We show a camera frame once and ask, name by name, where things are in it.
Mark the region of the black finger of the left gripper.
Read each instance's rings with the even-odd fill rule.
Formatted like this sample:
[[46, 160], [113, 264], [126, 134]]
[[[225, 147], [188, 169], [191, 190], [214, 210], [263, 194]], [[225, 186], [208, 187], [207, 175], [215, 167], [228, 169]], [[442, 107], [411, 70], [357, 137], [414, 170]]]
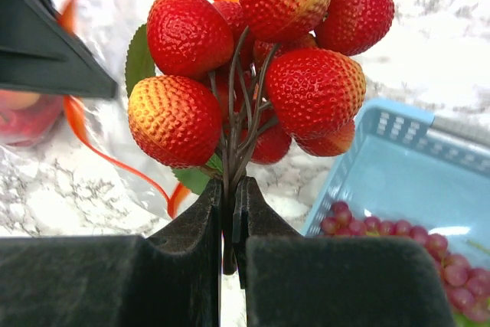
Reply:
[[51, 0], [1, 0], [1, 87], [113, 98], [116, 81], [56, 17]]

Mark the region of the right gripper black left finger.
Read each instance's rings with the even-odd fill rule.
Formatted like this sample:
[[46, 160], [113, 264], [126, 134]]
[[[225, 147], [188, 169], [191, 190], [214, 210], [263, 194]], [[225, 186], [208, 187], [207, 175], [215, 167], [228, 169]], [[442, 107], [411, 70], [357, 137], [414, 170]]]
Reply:
[[1, 241], [3, 326], [217, 326], [221, 183], [144, 238]]

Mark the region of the purple grape bunch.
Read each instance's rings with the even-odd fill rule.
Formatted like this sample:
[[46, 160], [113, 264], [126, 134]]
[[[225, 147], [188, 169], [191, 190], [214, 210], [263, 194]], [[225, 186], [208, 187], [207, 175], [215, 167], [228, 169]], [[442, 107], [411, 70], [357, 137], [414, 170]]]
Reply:
[[489, 270], [449, 242], [405, 220], [355, 217], [335, 201], [319, 222], [333, 246], [329, 286], [340, 296], [339, 326], [487, 326]]

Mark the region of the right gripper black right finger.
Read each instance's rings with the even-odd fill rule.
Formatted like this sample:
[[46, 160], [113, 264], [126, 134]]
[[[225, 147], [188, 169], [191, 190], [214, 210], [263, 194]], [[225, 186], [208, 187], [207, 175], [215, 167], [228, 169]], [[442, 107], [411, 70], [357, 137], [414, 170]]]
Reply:
[[240, 180], [234, 252], [250, 326], [452, 326], [430, 255], [404, 237], [303, 237]]

